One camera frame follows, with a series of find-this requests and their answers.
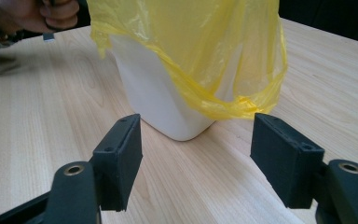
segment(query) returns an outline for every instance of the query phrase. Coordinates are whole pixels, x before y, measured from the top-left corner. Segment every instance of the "yellow plastic bag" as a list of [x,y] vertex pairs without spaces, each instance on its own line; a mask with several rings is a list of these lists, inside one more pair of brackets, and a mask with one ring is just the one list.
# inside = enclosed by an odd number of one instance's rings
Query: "yellow plastic bag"
[[[210,119],[252,119],[278,103],[287,69],[278,0],[92,0],[91,38],[109,35],[153,50],[187,104]],[[214,96],[234,50],[241,56],[233,100]]]

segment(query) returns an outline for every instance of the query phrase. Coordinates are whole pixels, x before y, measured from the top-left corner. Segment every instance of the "white plastic container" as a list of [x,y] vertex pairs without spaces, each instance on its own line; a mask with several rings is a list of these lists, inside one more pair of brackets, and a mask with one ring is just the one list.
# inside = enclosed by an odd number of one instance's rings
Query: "white plastic container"
[[[155,52],[124,35],[112,35],[111,41],[130,106],[145,122],[178,141],[190,140],[214,123],[187,106]],[[216,97],[231,100],[239,56],[237,50]]]

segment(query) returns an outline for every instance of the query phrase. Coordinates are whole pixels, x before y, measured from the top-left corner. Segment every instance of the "wooden table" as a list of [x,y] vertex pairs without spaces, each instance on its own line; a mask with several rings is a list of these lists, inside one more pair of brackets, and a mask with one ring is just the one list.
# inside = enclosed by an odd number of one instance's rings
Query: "wooden table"
[[[326,149],[358,162],[358,42],[283,20],[290,68],[272,111]],[[85,27],[56,41],[0,50],[0,214],[50,190],[55,171],[87,161],[132,114],[112,53]],[[253,122],[218,121],[188,142],[142,122],[144,159],[127,212],[104,223],[314,223],[286,209],[250,159]]]

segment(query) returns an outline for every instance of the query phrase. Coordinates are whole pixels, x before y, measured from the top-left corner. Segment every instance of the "human hand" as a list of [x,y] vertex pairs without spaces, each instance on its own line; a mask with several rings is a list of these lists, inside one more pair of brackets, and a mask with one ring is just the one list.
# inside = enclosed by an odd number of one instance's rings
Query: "human hand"
[[48,0],[0,0],[0,29],[6,34],[19,30],[51,33],[48,28],[67,29],[77,24],[76,0],[56,0],[52,6]]

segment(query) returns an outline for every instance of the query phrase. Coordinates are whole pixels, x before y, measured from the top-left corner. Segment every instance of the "wood grain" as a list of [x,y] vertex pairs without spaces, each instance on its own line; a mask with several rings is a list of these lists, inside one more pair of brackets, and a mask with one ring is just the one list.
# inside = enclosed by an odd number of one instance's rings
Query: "wood grain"
[[[283,20],[289,70],[272,111],[326,149],[358,162],[358,42]],[[0,50],[0,214],[49,191],[54,173],[87,161],[132,113],[111,52],[85,27]],[[315,223],[286,209],[250,159],[253,122],[217,121],[175,142],[142,123],[144,159],[127,212],[103,223]]]

